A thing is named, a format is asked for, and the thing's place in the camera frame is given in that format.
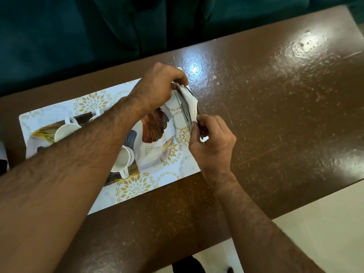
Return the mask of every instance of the person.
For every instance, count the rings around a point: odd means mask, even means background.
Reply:
[[[87,216],[130,129],[171,97],[184,72],[157,63],[103,115],[0,177],[0,272],[52,272]],[[235,136],[199,115],[189,149],[219,199],[244,272],[322,272],[230,171]],[[208,135],[200,141],[201,132]]]

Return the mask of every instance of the brown wooden table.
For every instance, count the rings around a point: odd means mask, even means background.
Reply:
[[[181,66],[202,112],[238,138],[232,171],[275,218],[364,178],[364,39],[341,6],[0,99],[12,166],[19,114]],[[86,218],[57,272],[151,272],[230,237],[195,174]]]

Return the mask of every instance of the hand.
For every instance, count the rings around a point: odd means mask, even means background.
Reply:
[[[144,77],[135,85],[129,96],[140,101],[145,114],[164,105],[172,96],[176,85],[188,85],[188,79],[183,71],[169,65],[156,63]]]
[[[199,123],[193,123],[191,130],[189,150],[207,183],[215,189],[220,177],[231,174],[231,154],[236,137],[220,116],[197,115],[197,120]],[[208,135],[209,139],[201,142],[200,133]]]

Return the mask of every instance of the cup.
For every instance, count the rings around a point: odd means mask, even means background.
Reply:
[[[111,171],[113,173],[120,173],[122,179],[128,178],[128,166],[133,164],[134,159],[134,151],[130,147],[123,146]]]
[[[77,123],[74,117],[67,117],[64,119],[66,124],[62,125],[60,128],[57,129],[56,133],[54,134],[54,141],[58,142],[64,137],[67,137],[71,133],[75,132],[76,130],[80,129],[81,126]]]
[[[95,109],[95,114],[91,119],[89,119],[89,122],[92,122],[94,119],[96,119],[98,116],[101,116],[101,114],[103,114],[104,111],[102,109],[96,108]]]

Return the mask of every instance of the person's left arm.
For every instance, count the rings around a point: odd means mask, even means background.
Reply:
[[[186,75],[157,63],[103,115],[0,178],[0,272],[52,272],[100,193],[130,129]]]

